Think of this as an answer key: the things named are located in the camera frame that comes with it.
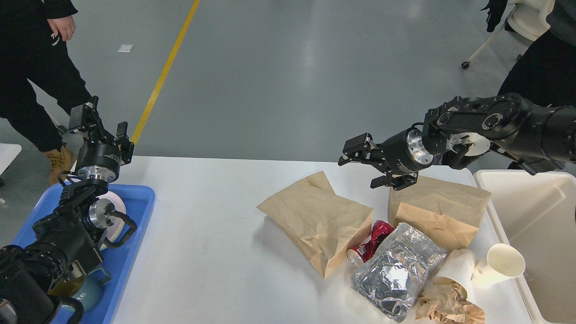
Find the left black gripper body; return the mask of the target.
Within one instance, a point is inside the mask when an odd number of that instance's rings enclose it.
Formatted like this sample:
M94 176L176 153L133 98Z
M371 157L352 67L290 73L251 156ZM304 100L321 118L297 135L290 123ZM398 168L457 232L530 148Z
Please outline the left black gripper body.
M75 173L81 179L115 182L121 168L121 152L117 146L85 141L76 162Z

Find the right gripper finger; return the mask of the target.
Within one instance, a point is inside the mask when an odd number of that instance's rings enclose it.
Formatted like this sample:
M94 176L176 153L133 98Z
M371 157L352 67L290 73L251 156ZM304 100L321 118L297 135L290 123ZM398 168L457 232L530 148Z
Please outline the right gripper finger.
M343 154L338 160L338 166L349 162L360 162L372 165L376 169L387 169L387 162L380 145L373 142L372 135L364 133L347 140Z
M386 186L391 187L394 190L401 190L414 185L417 180L418 174L398 176L393 176L393 174L383 174L381 177L372 179L370 188L375 189L377 187Z

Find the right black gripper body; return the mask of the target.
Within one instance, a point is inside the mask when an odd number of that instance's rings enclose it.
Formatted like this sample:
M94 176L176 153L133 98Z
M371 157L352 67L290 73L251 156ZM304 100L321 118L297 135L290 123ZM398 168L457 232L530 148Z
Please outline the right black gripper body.
M410 127L380 144L383 156L395 175L408 175L428 168L434 156L424 147L422 132Z

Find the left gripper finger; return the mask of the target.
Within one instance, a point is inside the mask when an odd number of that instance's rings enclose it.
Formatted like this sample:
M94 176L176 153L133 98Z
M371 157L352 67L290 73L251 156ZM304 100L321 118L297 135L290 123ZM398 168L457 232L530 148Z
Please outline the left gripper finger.
M70 134L82 135L94 144L108 143L108 132L103 126L97 111L98 96L93 96L86 103L71 109L67 131Z
M128 135L128 122L123 121L117 125L117 135L115 136L115 146L121 153L121 165L129 164L132 161L132 154L135 144L130 141Z

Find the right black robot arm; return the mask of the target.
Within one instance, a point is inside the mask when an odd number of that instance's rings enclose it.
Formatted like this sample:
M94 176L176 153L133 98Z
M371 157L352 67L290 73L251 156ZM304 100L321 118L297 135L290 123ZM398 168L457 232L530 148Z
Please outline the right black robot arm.
M449 166L461 169L469 164L467 158L488 151L510 158L531 175L574 163L575 107L541 107L518 94L457 96L380 144L369 133L347 140L338 164L371 165L382 173L372 188L398 191L414 185L418 172L448 152L454 153Z

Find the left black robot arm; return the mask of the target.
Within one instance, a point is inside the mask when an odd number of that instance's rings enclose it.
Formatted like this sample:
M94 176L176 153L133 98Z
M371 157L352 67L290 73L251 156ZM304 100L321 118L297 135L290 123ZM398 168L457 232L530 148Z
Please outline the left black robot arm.
M75 170L56 177L63 187L58 206L33 224L32 244L1 249L3 324L49 324L64 304L74 310L68 322L81 322L81 302L50 291L59 282L88 275L104 260L101 246L120 248L137 230L128 215L99 198L118 179L121 166L131 162L135 145L125 121L115 135L106 131L98 100L93 96L71 111L68 130L80 133L84 144Z

